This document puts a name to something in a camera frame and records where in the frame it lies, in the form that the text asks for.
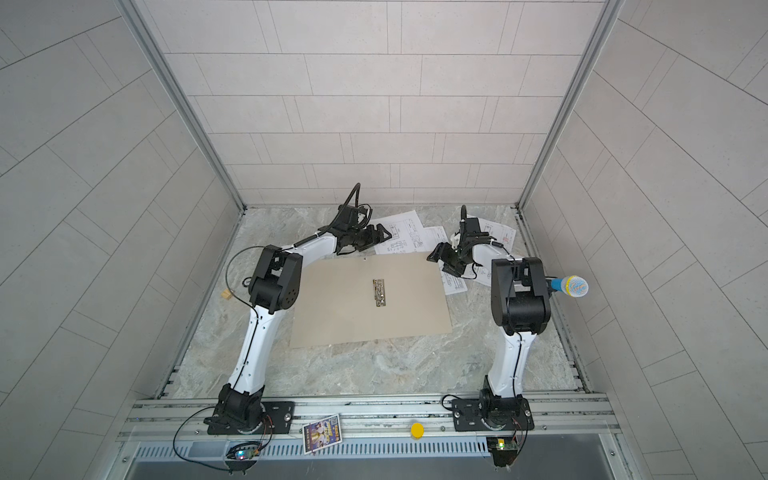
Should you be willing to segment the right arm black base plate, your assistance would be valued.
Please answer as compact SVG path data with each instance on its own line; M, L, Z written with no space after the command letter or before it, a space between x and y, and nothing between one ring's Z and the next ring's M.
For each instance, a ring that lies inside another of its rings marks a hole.
M526 432L535 428L529 402L522 396L454 399L451 410L457 432Z

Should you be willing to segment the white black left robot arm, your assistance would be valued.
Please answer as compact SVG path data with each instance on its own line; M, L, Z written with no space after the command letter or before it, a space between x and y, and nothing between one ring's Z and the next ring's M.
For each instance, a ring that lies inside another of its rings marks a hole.
M262 406L269 355L282 318L299 297L305 266L347 249L364 251L393 238L370 223L366 205L339 207L328 226L290 246L261 248L247 287L250 318L237 364L221 388L213 414L204 419L212 435L266 432L272 418Z

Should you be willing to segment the beige cardboard folder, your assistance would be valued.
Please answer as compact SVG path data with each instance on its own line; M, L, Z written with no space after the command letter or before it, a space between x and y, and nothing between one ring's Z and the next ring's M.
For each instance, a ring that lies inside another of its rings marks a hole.
M374 279L385 281L385 307ZM292 311L292 348L452 331L441 272L423 253L318 260L303 269Z

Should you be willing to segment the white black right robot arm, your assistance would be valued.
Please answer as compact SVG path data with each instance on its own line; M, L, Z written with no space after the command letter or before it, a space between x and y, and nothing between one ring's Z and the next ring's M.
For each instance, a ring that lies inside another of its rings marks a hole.
M439 243L427 257L441 262L445 273L457 278L466 268L490 270L491 313L499 337L493 364L477 399L451 401L458 432L527 432L534 428L532 411L523 396L527 357L537 336L551 318L551 288L543 262L537 257L514 257L480 220L461 209L457 234Z

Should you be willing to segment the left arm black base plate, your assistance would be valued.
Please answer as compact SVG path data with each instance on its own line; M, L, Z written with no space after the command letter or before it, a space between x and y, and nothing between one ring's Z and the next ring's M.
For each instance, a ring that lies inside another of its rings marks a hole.
M234 420L227 420L221 415L206 417L203 423L207 426L208 435L287 434L294 409L294 402L267 401L258 408L260 416L253 426L237 427Z

